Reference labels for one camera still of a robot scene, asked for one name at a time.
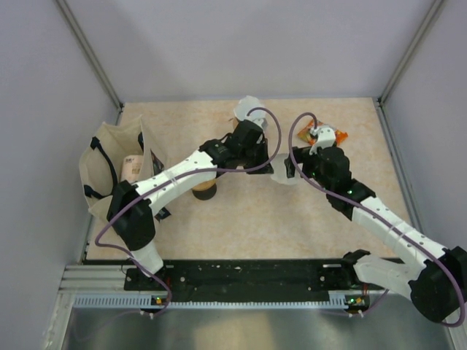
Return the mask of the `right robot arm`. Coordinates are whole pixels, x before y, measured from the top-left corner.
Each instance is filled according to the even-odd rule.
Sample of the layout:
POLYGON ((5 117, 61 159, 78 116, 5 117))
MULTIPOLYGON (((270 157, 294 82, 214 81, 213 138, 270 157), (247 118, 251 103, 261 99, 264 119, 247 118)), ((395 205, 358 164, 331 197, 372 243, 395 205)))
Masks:
POLYGON ((351 289, 374 284, 409 299, 428 320, 444 323, 460 313, 452 327, 466 318, 466 251, 447 248, 394 214, 364 183, 353 178, 350 160, 336 146, 292 147, 285 162, 287 176, 300 174, 325 193, 333 209, 370 233, 401 259, 400 263, 363 250, 344 256, 342 283, 351 289))

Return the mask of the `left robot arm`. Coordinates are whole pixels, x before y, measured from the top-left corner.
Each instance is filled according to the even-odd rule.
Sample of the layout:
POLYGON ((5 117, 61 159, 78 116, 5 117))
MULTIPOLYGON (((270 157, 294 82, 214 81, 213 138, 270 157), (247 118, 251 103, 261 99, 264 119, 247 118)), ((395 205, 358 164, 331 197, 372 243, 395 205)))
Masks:
POLYGON ((165 282, 163 260, 155 246, 155 216, 169 203, 194 187, 215 180, 224 169, 242 167, 249 174, 269 174, 268 144, 259 124, 239 122, 222 139, 205 141, 175 166, 131 184, 123 181, 113 190, 107 220, 123 240, 130 257, 143 267, 140 280, 150 289, 165 282))

